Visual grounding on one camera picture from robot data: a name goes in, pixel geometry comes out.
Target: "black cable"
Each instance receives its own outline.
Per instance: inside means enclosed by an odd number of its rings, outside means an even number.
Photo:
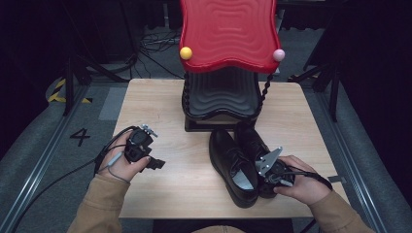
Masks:
[[[291,166],[291,165],[288,165],[288,167],[289,167],[289,168],[294,168],[294,169],[296,169],[296,170],[299,170],[300,172],[305,172],[303,169],[296,168],[296,167],[293,167],[293,166]]]
[[[136,56],[136,54],[132,54],[128,59],[127,59],[127,61],[126,62],[124,62],[124,66],[123,67],[119,67],[119,68],[117,68],[117,69],[113,69],[113,70],[108,70],[109,72],[111,72],[111,73],[113,73],[113,74],[117,74],[117,73],[120,73],[120,72],[123,72],[123,71],[125,71],[125,70],[127,70],[127,69],[131,69],[131,67],[133,66],[133,65],[135,65],[136,64],[136,62],[137,62],[137,56]],[[98,71],[96,71],[96,70],[87,70],[90,74],[92,74],[92,75],[101,75],[101,73],[100,72],[98,72]]]
[[[145,55],[146,57],[148,57],[152,62],[156,63],[158,66],[160,66],[161,68],[163,68],[165,71],[167,71],[169,74],[173,75],[174,77],[180,78],[181,80],[184,80],[183,77],[176,75],[175,73],[171,72],[170,70],[168,70],[166,67],[162,66],[160,63],[158,63],[157,61],[155,61],[153,58],[149,57],[147,54],[145,54],[143,51],[141,52],[143,55]]]
[[[61,180],[63,180],[64,178],[72,175],[75,172],[78,172],[79,170],[85,168],[86,166],[90,165],[91,163],[95,163],[96,159],[102,154],[102,152],[105,152],[104,155],[106,155],[107,152],[109,152],[110,150],[114,149],[114,148],[118,148],[118,147],[124,147],[125,145],[116,145],[114,147],[109,148],[109,146],[115,141],[117,140],[122,134],[124,134],[125,132],[129,131],[130,129],[136,129],[136,126],[129,126],[125,129],[123,129],[118,135],[116,135],[114,138],[112,138],[112,140],[103,148],[103,150],[99,153],[99,155],[93,159],[91,159],[89,162],[85,163],[84,165],[72,170],[71,172],[66,173],[65,175],[61,176],[60,178],[56,179],[54,182],[50,183],[48,186],[46,186],[42,191],[40,191],[29,203],[28,205],[24,208],[23,212],[21,213],[21,215],[18,217],[15,226],[13,227],[12,232],[15,233],[17,231],[18,225],[20,224],[21,220],[23,219],[23,217],[25,216],[25,214],[27,213],[27,211],[30,209],[30,207],[36,202],[37,199],[39,199],[39,197],[45,193],[49,188],[51,188],[53,185],[55,185],[56,183],[60,182]]]
[[[91,51],[88,49],[88,47],[87,47],[87,45],[86,45],[85,39],[83,38],[83,36],[82,36],[82,34],[80,33],[78,27],[76,26],[75,20],[73,20],[72,16],[70,15],[69,10],[68,10],[67,7],[66,7],[66,4],[64,4],[64,1],[61,1],[61,0],[60,0],[60,3],[61,3],[61,5],[62,5],[63,8],[64,8],[64,12],[65,12],[66,15],[69,17],[70,22],[71,22],[72,26],[74,27],[74,29],[76,30],[76,32],[77,32],[80,40],[82,41],[82,44],[83,44],[84,48],[86,49],[88,55],[90,56],[90,59],[93,60],[94,62],[96,62],[96,59],[95,59],[94,56],[91,54]]]
[[[158,51],[166,51],[170,49],[171,47],[178,45],[177,41],[180,37],[180,34],[178,32],[174,32],[173,36],[169,36],[172,32],[168,32],[164,37],[159,38],[158,33],[157,34],[149,34],[143,37],[141,41],[141,50],[144,50],[145,52],[158,52]],[[149,46],[155,46],[157,45],[157,49],[150,49],[148,48]]]
[[[139,59],[139,61],[142,62],[142,65],[145,68],[145,71],[149,74],[149,79],[151,79],[152,78],[152,73],[149,72],[149,70],[146,68],[145,62],[143,62],[139,57],[137,57],[137,59]]]
[[[140,75],[139,71],[136,69],[136,64],[134,64],[134,70],[136,71],[137,75],[140,77],[140,79],[143,79],[143,77]]]
[[[300,233],[308,232],[315,224],[316,224],[316,220],[315,219],[311,220],[311,222],[309,222],[309,224],[305,228],[303,228],[303,230],[301,230]]]
[[[81,61],[85,64],[88,64],[88,66],[90,66],[94,70],[98,71],[100,74],[102,74],[104,76],[107,76],[108,78],[112,79],[115,82],[119,82],[119,83],[128,83],[129,82],[129,80],[125,80],[125,79],[113,74],[112,72],[105,69],[104,67],[89,61],[88,58],[86,58],[86,57],[77,55],[76,58],[79,59],[79,61]]]
[[[305,175],[307,175],[307,172],[284,172],[284,173],[281,173],[280,175],[302,175],[302,176],[305,176]]]
[[[18,217],[15,226],[12,230],[12,232],[16,232],[18,225],[20,224],[21,220],[23,219],[23,217],[25,216],[25,214],[27,213],[27,211],[30,209],[30,207],[34,204],[34,202],[36,202],[36,200],[43,194],[45,193],[49,188],[51,188],[53,185],[55,185],[56,183],[60,182],[61,180],[63,180],[64,178],[70,176],[71,174],[85,168],[86,166],[90,165],[91,163],[93,163],[95,160],[95,158],[91,159],[89,162],[85,163],[84,165],[74,169],[73,171],[66,173],[65,175],[61,176],[60,178],[58,178],[57,180],[55,180],[54,182],[52,182],[51,184],[49,184],[47,187],[45,187],[41,192],[39,192],[39,194],[37,194],[30,202],[29,204],[24,208],[24,211],[21,213],[21,215]]]

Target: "beige sleeve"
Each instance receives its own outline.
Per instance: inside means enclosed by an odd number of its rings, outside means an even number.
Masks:
[[[67,232],[121,232],[119,214],[130,184],[96,175]]]
[[[373,232],[335,191],[309,208],[324,232]]]

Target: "black stand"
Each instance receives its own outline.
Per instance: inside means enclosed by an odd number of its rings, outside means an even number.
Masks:
[[[288,83],[300,83],[308,78],[320,74],[316,81],[312,84],[315,92],[324,92],[328,84],[331,82],[330,97],[329,97],[329,113],[333,121],[336,118],[337,95],[339,89],[339,72],[336,64],[327,64],[315,67],[299,76],[291,76],[288,78]]]
[[[260,93],[258,73],[224,67],[206,73],[185,73],[182,108],[187,132],[234,130],[240,121],[255,125],[273,75]]]
[[[128,83],[129,80],[125,80],[113,72],[105,69],[101,65],[97,64],[94,61],[86,58],[85,56],[79,55],[79,48],[75,43],[76,35],[82,38],[77,29],[77,26],[70,16],[66,4],[64,1],[52,1],[52,0],[43,0],[45,9],[47,10],[48,15],[51,17],[51,20],[54,22],[55,32],[60,36],[62,46],[64,48],[65,54],[67,55],[67,62],[65,64],[64,78],[66,81],[66,107],[63,113],[64,116],[67,116],[74,106],[74,77],[77,78],[79,85],[90,85],[91,76],[90,72],[86,67],[91,67],[97,73],[108,77],[114,82],[118,83]],[[133,51],[132,56],[127,62],[127,67],[130,67],[137,60],[136,49],[134,47],[133,39],[130,32],[130,26],[127,21],[127,17],[124,11],[124,5],[120,1],[120,9],[123,16],[124,24],[127,30],[127,36]]]

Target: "wooden tabletop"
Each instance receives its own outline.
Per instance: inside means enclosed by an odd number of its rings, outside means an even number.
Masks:
[[[128,86],[114,135],[130,125],[148,124],[158,134],[150,145],[151,156],[166,164],[162,169],[145,169],[137,174],[125,196],[120,217],[312,216],[306,205],[282,195],[258,198],[248,209],[233,203],[223,179],[210,163],[210,132],[185,131],[183,86],[181,80],[132,80]],[[296,155],[325,178],[337,175],[297,83],[272,83],[256,131],[271,150],[282,146],[281,155]],[[348,201],[341,183],[334,183],[333,188]]]

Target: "black leather shoe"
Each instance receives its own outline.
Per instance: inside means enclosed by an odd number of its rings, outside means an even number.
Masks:
[[[223,178],[234,204],[252,207],[258,199],[258,174],[255,165],[222,129],[214,130],[209,141],[210,160]]]
[[[269,148],[260,138],[253,126],[246,122],[239,122],[234,129],[234,140],[242,151],[254,162],[270,153]],[[273,198],[277,193],[273,191],[274,184],[266,183],[264,177],[257,175],[258,195],[262,198]]]

